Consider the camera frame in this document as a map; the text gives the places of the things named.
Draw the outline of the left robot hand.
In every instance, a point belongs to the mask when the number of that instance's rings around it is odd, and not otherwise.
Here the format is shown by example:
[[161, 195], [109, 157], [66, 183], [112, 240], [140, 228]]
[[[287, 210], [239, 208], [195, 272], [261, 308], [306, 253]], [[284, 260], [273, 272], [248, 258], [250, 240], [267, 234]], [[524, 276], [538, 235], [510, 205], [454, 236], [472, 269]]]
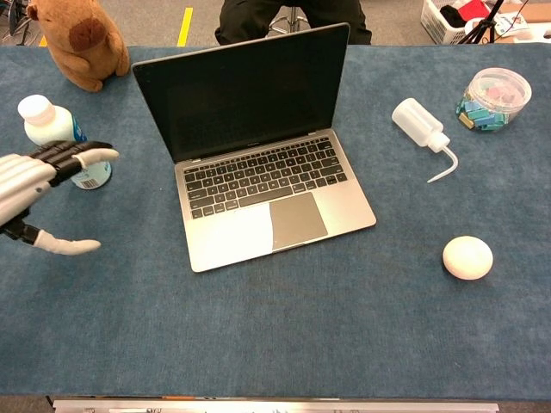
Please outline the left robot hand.
[[91, 165], [114, 161], [119, 152], [99, 141], [57, 140], [40, 145], [27, 155], [1, 157], [1, 233], [53, 254], [75, 256], [97, 250], [93, 239], [64, 240], [24, 222], [31, 206], [51, 188], [57, 187]]

